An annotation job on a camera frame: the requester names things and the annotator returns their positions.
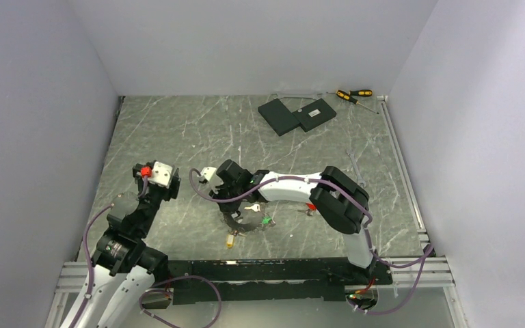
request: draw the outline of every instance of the key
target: key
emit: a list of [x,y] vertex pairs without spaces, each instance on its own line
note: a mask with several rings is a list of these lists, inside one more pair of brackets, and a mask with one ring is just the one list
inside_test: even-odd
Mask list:
[[314,210],[311,210],[310,208],[307,208],[306,210],[297,210],[297,212],[305,213],[306,216],[312,217]]
[[245,207],[245,210],[253,210],[255,212],[258,212],[258,211],[260,211],[260,205],[259,204],[255,204],[253,206],[248,206],[248,207]]
[[233,236],[241,236],[241,237],[246,237],[246,235],[238,230],[230,230],[228,231],[228,234],[231,234]]
[[353,164],[353,170],[355,171],[355,175],[357,176],[357,184],[359,187],[364,188],[365,187],[365,180],[361,177],[361,173],[359,172],[359,167],[357,167],[357,161],[355,160],[355,152],[351,149],[347,148],[345,150],[347,155],[349,155],[349,158],[351,159],[351,164]]

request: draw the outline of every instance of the screwdriver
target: screwdriver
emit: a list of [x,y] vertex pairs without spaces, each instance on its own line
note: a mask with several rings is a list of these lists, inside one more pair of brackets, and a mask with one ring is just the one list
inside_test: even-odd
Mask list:
[[371,109],[371,108],[367,107],[366,105],[363,105],[362,103],[360,103],[357,99],[351,97],[351,95],[346,93],[345,91],[337,90],[336,95],[337,95],[337,97],[339,97],[339,98],[341,98],[343,100],[347,100],[350,103],[353,103],[353,104],[356,104],[356,105],[361,105],[361,106],[365,107],[367,110],[369,110],[369,111],[371,111],[373,113],[379,114],[376,111],[374,111],[373,109]]
[[357,91],[350,91],[350,96],[359,96],[359,97],[371,97],[373,95],[373,91],[365,89],[365,90],[357,90]]

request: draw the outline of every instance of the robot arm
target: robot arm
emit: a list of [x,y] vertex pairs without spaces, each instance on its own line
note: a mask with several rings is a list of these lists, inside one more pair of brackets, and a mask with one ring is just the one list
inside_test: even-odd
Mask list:
[[62,328],[71,327],[76,316],[75,328],[119,327],[142,293],[169,275],[168,256],[147,247],[142,239],[148,235],[162,201],[177,197],[178,169],[158,161],[137,164],[133,177],[139,194],[121,193],[111,201],[109,227],[91,259],[92,291],[88,294],[88,274]]
[[[367,268],[374,263],[365,232],[361,227],[364,219],[363,213],[347,198],[334,195],[334,190],[331,187],[309,181],[310,179],[330,181],[345,190],[364,208],[368,208],[368,193],[338,168],[327,166],[321,173],[299,176],[302,180],[278,180],[280,176],[285,176],[285,174],[270,172],[269,170],[258,170],[251,174],[248,170],[228,159],[216,170],[216,175],[222,179],[223,183],[216,186],[216,189],[210,192],[210,196],[219,200],[236,197],[268,180],[275,180],[275,182],[270,182],[248,195],[245,200],[251,203],[276,200],[311,203],[331,228],[343,234],[348,251],[347,257],[351,264]],[[222,213],[233,215],[237,213],[240,204],[241,200],[219,203],[218,205]]]

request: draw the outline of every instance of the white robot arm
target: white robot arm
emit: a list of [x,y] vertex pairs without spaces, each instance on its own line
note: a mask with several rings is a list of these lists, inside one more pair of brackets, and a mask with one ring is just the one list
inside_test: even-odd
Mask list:
[[95,327],[97,322],[100,320],[104,311],[108,308],[108,303],[111,299],[114,299],[114,293],[120,287],[120,284],[124,282],[127,274],[119,273],[113,277],[109,275],[109,270],[101,266],[94,267],[94,287],[89,297],[88,302],[85,303],[83,311],[79,311],[82,306],[81,300],[87,293],[87,282],[81,288],[81,291],[77,295],[77,299],[69,313],[67,313],[66,319],[63,321],[61,328],[69,328],[74,318],[79,314],[79,318],[75,323],[75,328],[90,328]]
[[[361,227],[364,219],[363,213],[343,196],[334,195],[332,189],[325,184],[312,182],[312,180],[326,180],[338,185],[364,208],[368,208],[369,195],[367,192],[336,167],[328,166],[323,172],[315,174],[300,176],[289,174],[290,177],[298,177],[298,180],[280,180],[280,177],[286,174],[268,170],[258,170],[251,174],[229,159],[218,169],[204,168],[201,182],[208,182],[214,172],[223,182],[216,187],[211,185],[213,191],[210,192],[210,196],[215,200],[230,199],[262,185],[245,200],[251,203],[277,200],[311,203],[315,205],[326,222],[343,235],[348,252],[347,257],[351,264],[367,268],[374,263],[365,231]],[[233,214],[237,213],[241,201],[219,203],[220,211],[230,213],[229,217],[236,217]]]

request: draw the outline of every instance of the small yellow object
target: small yellow object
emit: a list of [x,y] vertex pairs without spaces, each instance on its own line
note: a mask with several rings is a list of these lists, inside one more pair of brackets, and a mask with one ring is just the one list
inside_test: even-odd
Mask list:
[[232,246],[234,246],[234,235],[228,234],[228,236],[226,236],[226,247],[232,248]]

